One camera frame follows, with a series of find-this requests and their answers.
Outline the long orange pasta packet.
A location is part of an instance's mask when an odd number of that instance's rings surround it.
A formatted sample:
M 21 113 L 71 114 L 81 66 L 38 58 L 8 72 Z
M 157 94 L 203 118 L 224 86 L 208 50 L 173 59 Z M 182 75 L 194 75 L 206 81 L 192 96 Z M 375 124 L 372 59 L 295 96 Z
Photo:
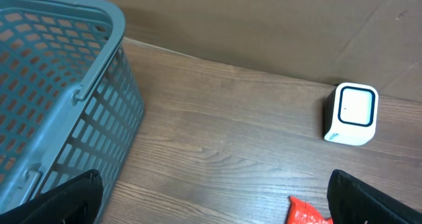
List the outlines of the long orange pasta packet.
M 287 224 L 333 224 L 332 218 L 324 218 L 318 210 L 294 196 L 289 197 L 290 207 Z

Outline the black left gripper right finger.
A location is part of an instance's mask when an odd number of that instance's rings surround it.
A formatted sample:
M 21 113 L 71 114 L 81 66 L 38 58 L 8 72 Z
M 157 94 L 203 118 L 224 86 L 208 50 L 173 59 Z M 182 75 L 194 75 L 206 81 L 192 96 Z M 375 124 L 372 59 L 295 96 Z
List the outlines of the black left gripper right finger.
M 327 200 L 334 223 L 421 224 L 421 212 L 343 170 L 333 170 Z

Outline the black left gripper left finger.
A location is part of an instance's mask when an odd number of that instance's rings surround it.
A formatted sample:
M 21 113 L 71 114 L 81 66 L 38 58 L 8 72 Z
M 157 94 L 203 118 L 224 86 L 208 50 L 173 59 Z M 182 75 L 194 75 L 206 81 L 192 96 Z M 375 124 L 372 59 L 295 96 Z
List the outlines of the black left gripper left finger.
M 100 172 L 91 169 L 1 214 L 1 224 L 91 224 L 100 211 L 103 193 Z

